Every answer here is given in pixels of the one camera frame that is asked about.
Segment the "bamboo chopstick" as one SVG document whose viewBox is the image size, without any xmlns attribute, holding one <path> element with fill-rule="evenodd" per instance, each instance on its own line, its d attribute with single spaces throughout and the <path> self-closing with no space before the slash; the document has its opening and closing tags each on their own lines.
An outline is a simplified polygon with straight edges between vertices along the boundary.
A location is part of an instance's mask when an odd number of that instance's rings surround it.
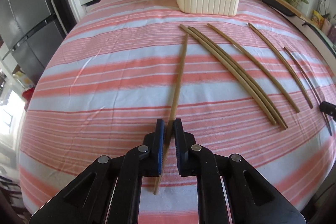
<svg viewBox="0 0 336 224">
<path fill-rule="evenodd" d="M 279 124 L 283 129 L 288 128 L 284 118 L 281 116 L 272 100 L 266 95 L 260 85 L 245 71 L 245 69 L 238 64 L 238 62 L 195 28 L 188 27 L 188 30 L 198 42 L 205 46 L 206 49 L 210 51 L 232 75 L 234 75 L 244 89 L 255 99 L 272 124 Z"/>
<path fill-rule="evenodd" d="M 306 99 L 309 107 L 312 109 L 313 104 L 309 98 L 309 95 L 307 91 L 305 90 L 301 80 L 299 79 L 298 75 L 295 73 L 295 71 L 292 69 L 292 67 L 289 65 L 288 61 L 282 56 L 282 54 L 279 52 L 279 50 L 251 23 L 248 23 L 249 28 L 256 33 L 265 43 L 266 45 L 273 51 L 273 53 L 278 57 L 278 59 L 283 63 L 283 65 L 286 67 L 290 75 L 293 77 L 294 81 L 298 85 L 300 91 L 302 92 L 304 98 Z"/>
<path fill-rule="evenodd" d="M 177 113 L 179 95 L 180 95 L 181 86 L 182 86 L 182 76 L 183 76 L 183 71 L 184 71 L 184 67 L 185 67 L 185 59 L 186 59 L 186 53 L 187 53 L 188 39 L 189 39 L 189 34 L 186 34 L 184 42 L 183 42 L 181 62 L 179 64 L 177 82 L 176 82 L 176 85 L 175 85 L 173 102 L 172 102 L 172 105 L 171 105 L 169 120 L 168 120 L 168 124 L 167 124 L 167 129 L 166 129 L 165 140 L 164 140 L 164 144 L 163 144 L 162 173 L 159 176 L 159 178 L 155 179 L 154 189 L 153 189 L 153 194 L 154 195 L 157 195 L 158 192 L 159 192 L 160 183 L 161 183 L 161 180 L 162 180 L 162 177 L 163 177 L 163 171 L 165 169 L 165 164 L 166 164 L 168 153 L 169 153 L 170 142 L 171 142 L 171 138 L 172 138 L 172 134 L 173 134 L 172 133 L 173 123 L 175 121 L 175 117 L 176 117 L 176 113 Z"/>
<path fill-rule="evenodd" d="M 306 74 L 306 72 L 304 71 L 304 69 L 302 68 L 302 66 L 299 64 L 299 62 L 295 59 L 295 57 L 290 53 L 290 51 L 286 48 L 286 47 L 283 47 L 284 51 L 290 56 L 290 58 L 293 60 L 293 62 L 295 63 L 295 65 L 298 67 L 298 69 L 300 70 L 300 72 L 303 74 L 303 76 L 305 77 L 306 79 L 306 82 L 309 84 L 311 90 L 313 91 L 314 93 L 314 96 L 318 102 L 318 104 L 320 105 L 322 103 L 321 101 L 321 98 L 319 96 L 319 94 L 317 93 L 313 83 L 311 82 L 310 78 L 308 77 L 308 75 Z M 323 118 L 326 122 L 326 125 L 327 125 L 327 128 L 329 130 L 329 134 L 332 136 L 333 135 L 333 132 L 331 130 L 331 126 L 330 126 L 330 122 L 329 122 L 329 119 L 327 118 L 327 115 L 325 113 L 322 113 L 323 115 Z"/>
<path fill-rule="evenodd" d="M 250 87 L 256 92 L 256 94 L 260 97 L 264 105 L 267 107 L 267 109 L 270 111 L 270 113 L 273 115 L 275 120 L 284 128 L 287 129 L 288 125 L 284 121 L 284 118 L 281 116 L 280 112 L 277 110 L 276 106 L 272 102 L 272 100 L 267 96 L 267 94 L 263 91 L 263 89 L 260 87 L 260 85 L 245 71 L 245 69 L 238 64 L 226 51 L 221 49 L 216 43 L 214 43 L 211 39 L 209 39 L 207 36 L 199 32 L 197 29 L 193 27 L 189 27 L 190 30 L 195 32 L 197 35 L 199 35 L 202 39 L 204 39 L 206 42 L 209 43 L 210 46 L 212 46 L 214 49 L 217 50 L 218 53 L 222 54 L 227 61 L 230 62 L 230 64 L 237 69 L 238 73 L 243 77 L 243 79 L 250 85 Z"/>
<path fill-rule="evenodd" d="M 278 122 L 275 120 L 273 115 L 270 113 L 270 111 L 267 109 L 267 107 L 264 105 L 260 97 L 256 94 L 256 92 L 250 87 L 250 85 L 243 79 L 243 77 L 238 73 L 237 69 L 235 69 L 229 61 L 226 60 L 225 57 L 223 57 L 220 53 L 217 52 L 212 46 L 209 45 L 208 42 L 205 42 L 200 36 L 192 32 L 190 29 L 188 29 L 183 24 L 179 25 L 180 29 L 182 29 L 187 34 L 191 35 L 192 38 L 194 38 L 200 45 L 203 46 L 210 54 L 213 55 L 229 71 L 229 73 L 238 81 L 238 83 L 244 88 L 244 90 L 254 99 L 254 101 L 257 103 L 259 108 L 263 111 L 263 113 L 266 115 L 266 117 L 269 119 L 272 125 L 277 125 Z"/>
<path fill-rule="evenodd" d="M 216 28 L 215 26 L 213 26 L 210 23 L 207 23 L 207 25 L 209 26 L 209 28 L 211 28 L 212 30 L 214 30 L 215 32 L 217 32 L 218 34 L 220 34 L 223 38 L 225 38 L 226 40 L 228 40 L 240 52 L 242 52 L 244 55 L 246 55 L 246 57 L 248 57 L 259 69 L 261 69 L 266 74 L 266 76 L 272 81 L 272 83 L 278 88 L 278 90 L 284 95 L 284 97 L 291 104 L 291 106 L 294 108 L 294 110 L 296 111 L 296 113 L 300 112 L 298 106 L 295 104 L 294 100 L 291 98 L 291 96 L 289 95 L 289 93 L 278 82 L 278 80 L 271 75 L 271 73 L 268 71 L 268 69 L 266 69 L 266 67 L 264 67 L 264 65 L 262 65 L 262 63 L 260 63 L 260 61 L 258 61 L 256 58 L 254 58 L 254 56 L 252 56 L 245 48 L 243 48 L 242 46 L 240 46 L 237 42 L 234 41 L 234 39 L 232 39 L 231 37 L 229 37 L 227 34 L 225 34 L 224 32 L 222 32 L 221 30 L 219 30 L 218 28 Z"/>
</svg>

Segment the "pink striped tablecloth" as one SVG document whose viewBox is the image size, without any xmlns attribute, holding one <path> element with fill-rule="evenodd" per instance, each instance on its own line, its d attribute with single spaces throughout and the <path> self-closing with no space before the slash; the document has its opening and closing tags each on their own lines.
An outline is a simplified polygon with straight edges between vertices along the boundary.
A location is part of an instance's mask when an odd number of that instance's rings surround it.
<svg viewBox="0 0 336 224">
<path fill-rule="evenodd" d="M 246 55 L 285 88 L 300 112 Z M 298 75 L 311 109 L 283 63 L 248 26 L 253 24 Z M 298 210 L 335 163 L 333 135 L 305 77 L 320 98 L 335 102 L 335 77 L 309 41 L 259 0 L 240 0 L 233 17 L 191 15 L 176 0 L 101 0 L 73 28 L 40 78 L 27 110 L 19 156 L 23 202 L 34 213 L 101 155 L 125 155 L 170 114 L 185 33 L 192 26 L 230 54 L 262 87 L 288 125 L 270 123 L 254 99 L 212 54 L 188 39 L 177 117 L 213 153 L 242 155 Z"/>
</svg>

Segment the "wooden cutting board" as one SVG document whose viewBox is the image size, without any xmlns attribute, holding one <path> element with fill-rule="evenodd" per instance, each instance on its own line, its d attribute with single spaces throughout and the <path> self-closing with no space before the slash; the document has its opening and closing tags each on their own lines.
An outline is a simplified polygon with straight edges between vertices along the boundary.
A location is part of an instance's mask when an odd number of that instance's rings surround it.
<svg viewBox="0 0 336 224">
<path fill-rule="evenodd" d="M 308 22 L 310 24 L 313 24 L 313 22 L 308 19 L 301 11 L 290 5 L 288 2 L 284 0 L 261 0 L 268 6 L 276 9 L 277 11 L 283 13 L 286 16 L 297 16 L 304 20 L 305 22 Z"/>
</svg>

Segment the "grey refrigerator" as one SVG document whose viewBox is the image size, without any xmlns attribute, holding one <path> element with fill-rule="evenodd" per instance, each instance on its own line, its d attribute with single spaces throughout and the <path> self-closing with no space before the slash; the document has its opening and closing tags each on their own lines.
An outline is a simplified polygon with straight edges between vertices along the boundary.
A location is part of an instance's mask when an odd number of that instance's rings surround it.
<svg viewBox="0 0 336 224">
<path fill-rule="evenodd" d="M 74 25 L 67 0 L 1 0 L 1 38 L 34 84 Z"/>
</svg>

